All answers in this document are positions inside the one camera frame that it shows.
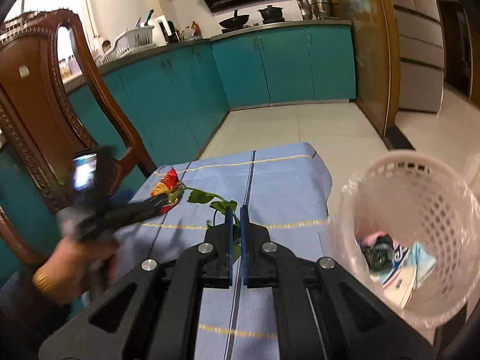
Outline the person's left hand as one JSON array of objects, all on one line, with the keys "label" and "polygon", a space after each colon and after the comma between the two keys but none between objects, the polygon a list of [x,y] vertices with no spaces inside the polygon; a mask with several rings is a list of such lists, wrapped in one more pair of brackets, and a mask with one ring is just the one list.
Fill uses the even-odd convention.
[{"label": "person's left hand", "polygon": [[91,265],[114,257],[119,247],[115,238],[78,242],[65,236],[48,260],[35,271],[32,283],[52,302],[61,306],[70,303],[87,290]]}]

